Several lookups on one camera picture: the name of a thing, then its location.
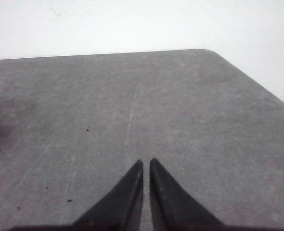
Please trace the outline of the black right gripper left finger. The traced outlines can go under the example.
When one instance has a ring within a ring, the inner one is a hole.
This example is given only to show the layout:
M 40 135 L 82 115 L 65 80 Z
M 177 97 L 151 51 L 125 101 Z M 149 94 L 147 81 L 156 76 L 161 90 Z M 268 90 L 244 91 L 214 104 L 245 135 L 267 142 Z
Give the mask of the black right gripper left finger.
M 128 170 L 116 186 L 73 223 L 77 231 L 138 231 L 143 205 L 143 163 Z

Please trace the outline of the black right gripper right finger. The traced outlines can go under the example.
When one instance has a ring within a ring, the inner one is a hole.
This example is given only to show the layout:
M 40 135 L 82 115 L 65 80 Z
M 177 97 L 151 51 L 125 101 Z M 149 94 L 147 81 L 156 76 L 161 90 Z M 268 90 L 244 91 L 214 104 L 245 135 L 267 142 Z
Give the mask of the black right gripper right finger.
M 156 158 L 150 162 L 150 204 L 155 231 L 208 231 L 224 227 Z

